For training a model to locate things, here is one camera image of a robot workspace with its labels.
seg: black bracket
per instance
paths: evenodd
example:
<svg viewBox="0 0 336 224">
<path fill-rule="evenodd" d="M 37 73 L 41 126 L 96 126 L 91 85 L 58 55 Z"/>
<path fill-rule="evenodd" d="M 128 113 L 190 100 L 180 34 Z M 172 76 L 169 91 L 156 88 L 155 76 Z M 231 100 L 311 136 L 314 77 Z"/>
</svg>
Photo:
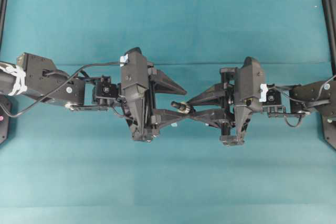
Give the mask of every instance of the black bracket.
<svg viewBox="0 0 336 224">
<path fill-rule="evenodd" d="M 336 74 L 336 0 L 322 0 L 327 26 L 332 73 Z M 324 139 L 336 149 L 336 123 L 322 116 Z"/>
<path fill-rule="evenodd" d="M 0 49 L 2 42 L 2 34 L 4 30 L 5 14 L 6 14 L 7 0 L 0 0 Z M 11 110 L 12 104 L 4 95 L 0 94 L 0 103 L 5 105 L 8 110 Z M 0 144 L 7 139 L 9 126 L 9 116 L 0 109 Z"/>
</svg>

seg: teal cloth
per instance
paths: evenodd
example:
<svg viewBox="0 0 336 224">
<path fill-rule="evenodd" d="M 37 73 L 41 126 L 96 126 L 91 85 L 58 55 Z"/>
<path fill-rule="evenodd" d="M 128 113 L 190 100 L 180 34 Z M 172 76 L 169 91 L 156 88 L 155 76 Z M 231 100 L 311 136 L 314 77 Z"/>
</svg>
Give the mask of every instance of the teal cloth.
<svg viewBox="0 0 336 224">
<path fill-rule="evenodd" d="M 23 51 L 71 73 L 141 46 L 188 94 L 219 68 L 263 62 L 268 83 L 331 76 L 321 0 L 8 0 L 1 60 Z M 120 81 L 119 67 L 88 70 Z M 90 102 L 88 87 L 87 103 Z M 12 99 L 15 110 L 32 101 Z M 185 120 L 151 144 L 112 112 L 39 104 L 0 146 L 0 223 L 335 223 L 336 152 L 317 114 L 292 129 L 254 115 L 246 143 Z"/>
</svg>

